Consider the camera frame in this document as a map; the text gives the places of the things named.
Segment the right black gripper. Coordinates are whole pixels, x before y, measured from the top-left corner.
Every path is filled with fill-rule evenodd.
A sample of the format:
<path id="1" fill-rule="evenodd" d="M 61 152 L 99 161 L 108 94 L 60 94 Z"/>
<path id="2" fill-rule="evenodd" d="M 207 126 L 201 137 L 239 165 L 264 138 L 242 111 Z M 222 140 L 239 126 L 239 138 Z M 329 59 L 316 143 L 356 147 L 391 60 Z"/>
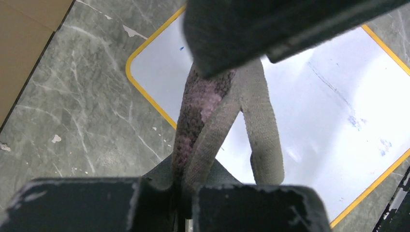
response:
<path id="1" fill-rule="evenodd" d="M 280 62 L 406 4 L 404 0 L 189 0 L 183 34 L 202 76 L 267 55 Z"/>

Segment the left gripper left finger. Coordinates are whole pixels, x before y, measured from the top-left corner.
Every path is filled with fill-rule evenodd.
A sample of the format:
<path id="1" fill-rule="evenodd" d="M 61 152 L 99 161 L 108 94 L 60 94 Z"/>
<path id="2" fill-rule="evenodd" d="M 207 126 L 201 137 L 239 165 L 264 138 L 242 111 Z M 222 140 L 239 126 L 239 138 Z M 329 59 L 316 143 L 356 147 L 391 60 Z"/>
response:
<path id="1" fill-rule="evenodd" d="M 0 216 L 3 232 L 170 232 L 170 158 L 141 177 L 36 178 Z"/>

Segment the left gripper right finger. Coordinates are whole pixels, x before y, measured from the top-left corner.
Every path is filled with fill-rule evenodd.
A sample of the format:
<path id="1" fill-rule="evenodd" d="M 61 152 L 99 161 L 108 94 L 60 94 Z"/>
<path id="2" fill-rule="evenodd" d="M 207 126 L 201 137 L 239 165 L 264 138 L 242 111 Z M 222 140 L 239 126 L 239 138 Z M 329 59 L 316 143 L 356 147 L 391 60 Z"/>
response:
<path id="1" fill-rule="evenodd" d="M 186 215 L 195 232 L 328 232 L 317 192 L 301 185 L 186 185 Z"/>

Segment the yellow framed whiteboard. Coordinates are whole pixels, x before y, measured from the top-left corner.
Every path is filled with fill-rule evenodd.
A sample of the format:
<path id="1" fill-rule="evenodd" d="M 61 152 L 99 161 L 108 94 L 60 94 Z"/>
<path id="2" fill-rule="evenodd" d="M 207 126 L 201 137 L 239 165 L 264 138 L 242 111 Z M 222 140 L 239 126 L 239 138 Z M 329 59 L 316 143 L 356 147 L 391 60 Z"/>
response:
<path id="1" fill-rule="evenodd" d="M 175 128 L 191 56 L 185 6 L 126 62 L 128 80 Z M 410 70 L 367 26 L 272 64 L 261 58 L 284 155 L 284 184 L 309 186 L 335 227 L 410 156 Z M 254 183 L 240 113 L 216 156 Z"/>

